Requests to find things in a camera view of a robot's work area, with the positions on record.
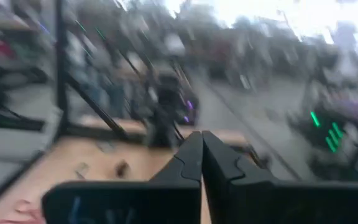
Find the person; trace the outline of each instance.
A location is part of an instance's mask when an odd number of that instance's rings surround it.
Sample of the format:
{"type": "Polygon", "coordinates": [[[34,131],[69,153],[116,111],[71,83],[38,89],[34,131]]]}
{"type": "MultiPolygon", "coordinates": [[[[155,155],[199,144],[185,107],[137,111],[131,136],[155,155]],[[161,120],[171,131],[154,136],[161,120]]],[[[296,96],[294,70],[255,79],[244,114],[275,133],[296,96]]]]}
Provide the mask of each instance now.
{"type": "Polygon", "coordinates": [[[353,50],[341,49],[336,68],[342,78],[341,82],[351,86],[358,86],[358,64],[355,54],[353,50]]]}
{"type": "Polygon", "coordinates": [[[114,65],[109,60],[108,49],[102,47],[93,54],[93,65],[97,73],[98,86],[108,96],[107,113],[114,118],[124,117],[124,82],[114,76],[114,65]]]}
{"type": "Polygon", "coordinates": [[[175,64],[177,63],[183,70],[183,58],[186,54],[186,48],[179,35],[176,32],[169,32],[164,38],[164,43],[166,47],[165,53],[169,59],[170,65],[175,68],[175,64]]]}
{"type": "Polygon", "coordinates": [[[211,78],[226,78],[226,65],[229,59],[230,43],[224,37],[217,37],[211,49],[212,60],[209,64],[211,78]]]}
{"type": "Polygon", "coordinates": [[[67,22],[67,53],[71,62],[73,76],[94,101],[99,101],[99,88],[96,71],[91,63],[92,51],[95,47],[84,35],[81,26],[74,19],[67,22]]]}
{"type": "Polygon", "coordinates": [[[122,38],[120,38],[119,36],[121,36],[121,33],[119,32],[119,30],[114,34],[114,37],[112,39],[105,39],[102,38],[102,44],[104,46],[104,48],[109,52],[109,58],[110,61],[112,63],[112,65],[116,68],[119,67],[119,61],[121,59],[121,55],[120,55],[120,46],[118,44],[119,41],[117,40],[121,40],[122,38]]]}
{"type": "Polygon", "coordinates": [[[178,91],[180,81],[171,75],[159,76],[159,86],[155,90],[156,99],[152,107],[152,115],[146,121],[147,136],[145,143],[150,147],[169,147],[177,145],[175,136],[175,118],[181,105],[181,96],[178,91]]]}
{"type": "Polygon", "coordinates": [[[117,42],[123,44],[123,49],[129,52],[141,51],[144,46],[139,38],[139,33],[148,29],[144,18],[140,15],[125,15],[120,18],[117,42]]]}

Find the gray floor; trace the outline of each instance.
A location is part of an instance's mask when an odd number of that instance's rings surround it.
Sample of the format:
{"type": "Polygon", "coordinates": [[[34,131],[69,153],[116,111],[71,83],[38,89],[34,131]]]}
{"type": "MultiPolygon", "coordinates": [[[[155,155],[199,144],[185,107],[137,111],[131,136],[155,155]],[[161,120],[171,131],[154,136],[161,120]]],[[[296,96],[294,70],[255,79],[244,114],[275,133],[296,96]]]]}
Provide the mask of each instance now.
{"type": "MultiPolygon", "coordinates": [[[[305,164],[309,145],[292,134],[280,116],[272,121],[266,115],[266,108],[279,110],[280,114],[295,107],[295,98],[299,94],[287,91],[296,90],[286,86],[293,84],[282,81],[259,95],[245,94],[227,85],[209,83],[199,76],[193,80],[193,85],[201,99],[200,127],[233,129],[244,133],[259,154],[272,156],[272,172],[279,179],[314,179],[305,164]]],[[[11,94],[11,98],[10,108],[31,118],[46,119],[53,105],[52,88],[45,86],[17,90],[11,94]]],[[[78,97],[71,99],[75,101],[75,107],[83,104],[78,97]]],[[[41,138],[42,134],[39,133],[0,129],[0,183],[20,168],[24,161],[29,160],[38,149],[41,138]]]]}

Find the wooden desk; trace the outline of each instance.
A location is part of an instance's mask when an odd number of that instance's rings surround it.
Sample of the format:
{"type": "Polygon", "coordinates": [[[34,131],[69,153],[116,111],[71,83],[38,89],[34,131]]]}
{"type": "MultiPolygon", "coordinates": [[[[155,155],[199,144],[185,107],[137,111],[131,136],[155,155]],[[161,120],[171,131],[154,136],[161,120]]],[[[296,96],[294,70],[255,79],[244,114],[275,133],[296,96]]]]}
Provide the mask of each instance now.
{"type": "MultiPolygon", "coordinates": [[[[128,133],[136,133],[136,134],[146,133],[146,128],[141,122],[130,120],[130,119],[114,119],[114,120],[128,133]]],[[[109,129],[107,124],[102,119],[96,118],[94,116],[84,116],[81,119],[81,123],[84,124],[85,126],[109,129]]],[[[244,135],[240,131],[225,130],[225,129],[203,130],[197,128],[195,129],[194,127],[191,126],[179,126],[178,130],[185,138],[187,138],[193,131],[211,131],[221,141],[225,142],[230,146],[245,147],[250,145],[250,142],[244,137],[244,135]]]]}
{"type": "MultiPolygon", "coordinates": [[[[97,119],[85,119],[85,123],[104,126],[97,119]]],[[[120,125],[126,129],[142,131],[133,121],[121,120],[120,125]]],[[[186,135],[190,128],[183,129],[186,135]]],[[[30,217],[14,211],[14,205],[19,200],[28,200],[34,208],[40,207],[42,195],[54,185],[78,180],[76,171],[86,164],[88,169],[81,174],[86,180],[138,180],[147,181],[153,177],[173,156],[168,149],[147,149],[141,145],[113,142],[109,151],[100,149],[100,142],[86,138],[63,138],[54,145],[53,149],[36,162],[11,188],[0,198],[0,219],[15,221],[28,220],[30,217]],[[116,175],[116,166],[122,160],[129,165],[125,179],[116,175]]],[[[204,187],[202,189],[201,223],[211,223],[208,201],[204,187]]]]}

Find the metal frame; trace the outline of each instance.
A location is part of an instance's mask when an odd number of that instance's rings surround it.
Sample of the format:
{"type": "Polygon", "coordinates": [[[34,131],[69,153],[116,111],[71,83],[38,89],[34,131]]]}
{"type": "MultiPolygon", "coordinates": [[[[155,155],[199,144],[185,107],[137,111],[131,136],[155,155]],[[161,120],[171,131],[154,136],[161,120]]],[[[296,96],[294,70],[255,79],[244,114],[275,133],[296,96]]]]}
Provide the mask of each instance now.
{"type": "Polygon", "coordinates": [[[21,169],[13,173],[0,185],[0,196],[10,188],[23,174],[25,174],[40,158],[49,151],[52,145],[62,136],[79,136],[93,139],[122,139],[130,142],[139,142],[141,136],[132,134],[127,136],[126,132],[114,122],[86,93],[83,91],[76,80],[68,74],[67,54],[65,52],[67,44],[67,34],[63,20],[64,1],[56,0],[56,102],[58,116],[53,114],[51,121],[39,119],[18,119],[0,117],[0,128],[20,129],[26,131],[45,132],[45,140],[41,143],[40,149],[26,162],[21,169]],[[72,124],[69,121],[68,98],[66,85],[71,85],[81,97],[95,110],[95,112],[105,121],[112,130],[101,128],[90,128],[72,124]]]}

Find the green led light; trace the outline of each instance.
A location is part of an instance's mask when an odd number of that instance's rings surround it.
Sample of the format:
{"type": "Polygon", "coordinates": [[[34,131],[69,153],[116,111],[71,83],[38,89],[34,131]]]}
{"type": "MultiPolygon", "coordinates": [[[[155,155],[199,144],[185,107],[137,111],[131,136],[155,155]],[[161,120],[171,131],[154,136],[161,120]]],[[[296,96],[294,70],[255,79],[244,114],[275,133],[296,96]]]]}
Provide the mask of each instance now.
{"type": "Polygon", "coordinates": [[[316,127],[320,127],[320,122],[318,121],[316,114],[312,111],[310,112],[310,115],[313,118],[314,125],[316,125],[316,127]]]}
{"type": "Polygon", "coordinates": [[[85,51],[86,54],[88,54],[91,58],[93,58],[92,55],[85,48],[83,48],[83,50],[85,51]]]}
{"type": "Polygon", "coordinates": [[[338,141],[338,138],[335,136],[334,131],[333,131],[333,130],[329,130],[328,133],[329,133],[329,135],[331,136],[331,139],[334,141],[335,145],[338,146],[338,145],[339,145],[339,141],[338,141]]]}
{"type": "Polygon", "coordinates": [[[334,147],[333,142],[330,140],[329,137],[326,137],[326,142],[332,152],[336,152],[336,148],[334,147]]]}
{"type": "Polygon", "coordinates": [[[334,127],[334,130],[335,130],[336,134],[338,135],[338,137],[342,138],[343,134],[342,134],[342,131],[339,130],[338,124],[333,122],[333,127],[334,127]]]}
{"type": "Polygon", "coordinates": [[[96,31],[98,31],[99,35],[103,38],[103,40],[106,40],[106,38],[104,38],[104,36],[103,36],[103,34],[100,32],[100,30],[99,30],[98,28],[96,28],[96,27],[95,27],[95,29],[96,29],[96,31]]]}
{"type": "Polygon", "coordinates": [[[78,22],[78,21],[75,21],[75,22],[77,22],[78,25],[80,25],[81,29],[82,29],[84,32],[86,32],[85,28],[80,24],[80,22],[78,22]]]}

